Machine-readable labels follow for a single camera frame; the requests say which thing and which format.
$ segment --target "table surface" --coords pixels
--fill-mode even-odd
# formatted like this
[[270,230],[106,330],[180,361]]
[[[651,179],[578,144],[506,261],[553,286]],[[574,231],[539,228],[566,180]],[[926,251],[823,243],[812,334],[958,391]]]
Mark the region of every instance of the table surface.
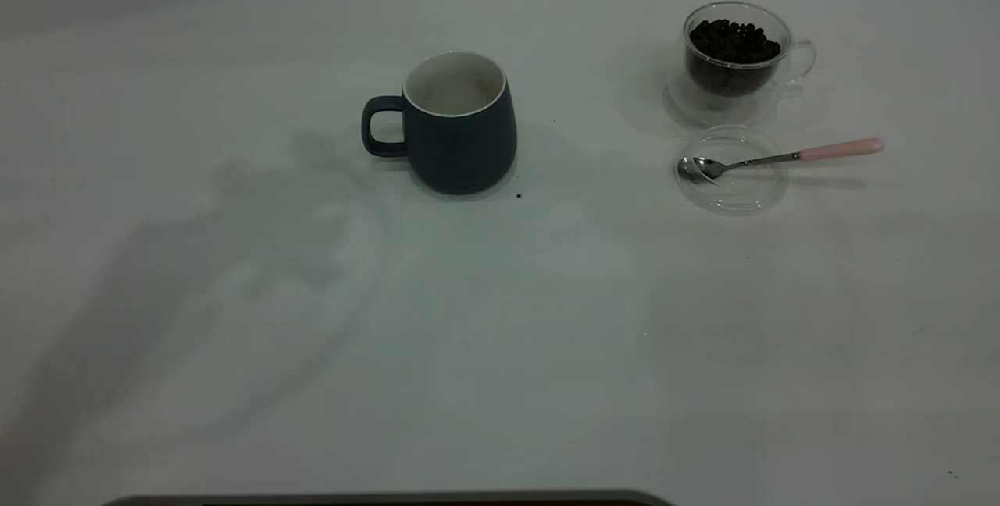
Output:
[[[711,1],[0,0],[4,502],[1000,502],[1000,0],[746,0],[819,51],[768,135],[888,147],[745,218],[670,174]],[[519,120],[471,200],[359,132],[449,49]]]

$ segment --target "double-walled glass cup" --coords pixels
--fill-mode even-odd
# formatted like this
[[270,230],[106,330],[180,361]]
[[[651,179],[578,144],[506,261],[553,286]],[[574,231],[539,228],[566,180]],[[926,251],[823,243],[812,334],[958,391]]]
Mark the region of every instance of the double-walled glass cup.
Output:
[[[742,64],[700,51],[691,42],[691,30],[716,20],[753,23],[764,30],[767,39],[779,44],[778,55]],[[800,59],[793,62],[793,56]],[[668,89],[678,108],[702,124],[750,125],[774,110],[787,87],[802,79],[815,62],[812,42],[796,41],[792,30],[774,12],[743,2],[712,3],[691,12],[684,21]]]

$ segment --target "coffee bean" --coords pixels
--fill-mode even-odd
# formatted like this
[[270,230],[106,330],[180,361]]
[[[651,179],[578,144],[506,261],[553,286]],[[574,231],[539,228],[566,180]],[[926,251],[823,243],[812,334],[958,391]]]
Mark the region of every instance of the coffee bean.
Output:
[[[754,65],[774,59],[781,53],[781,46],[767,39],[764,29],[753,23],[702,21],[688,36],[695,49],[722,62]],[[707,92],[719,96],[743,96],[756,92],[767,83],[775,70],[775,65],[730,69],[705,61],[691,52],[688,52],[686,66],[695,82]]]

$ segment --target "pink spoon handle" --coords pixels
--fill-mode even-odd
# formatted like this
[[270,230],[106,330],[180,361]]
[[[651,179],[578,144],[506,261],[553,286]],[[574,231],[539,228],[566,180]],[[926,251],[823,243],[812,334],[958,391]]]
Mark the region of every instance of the pink spoon handle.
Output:
[[819,159],[835,159],[837,157],[856,157],[858,155],[874,155],[885,149],[881,139],[858,139],[836,145],[825,145],[799,151],[800,161],[818,161]]

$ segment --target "metal spoon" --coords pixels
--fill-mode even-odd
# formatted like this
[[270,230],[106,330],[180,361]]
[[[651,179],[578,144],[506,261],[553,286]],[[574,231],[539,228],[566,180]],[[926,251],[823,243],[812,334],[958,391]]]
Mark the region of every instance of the metal spoon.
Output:
[[706,179],[715,180],[734,168],[787,163],[790,161],[817,161],[820,159],[854,157],[857,155],[874,155],[875,153],[880,153],[882,149],[885,149],[885,142],[881,139],[859,139],[857,141],[848,141],[847,143],[836,143],[835,145],[803,149],[798,151],[798,153],[752,159],[731,165],[724,165],[705,157],[684,157],[677,161],[677,170],[692,182],[703,182]]

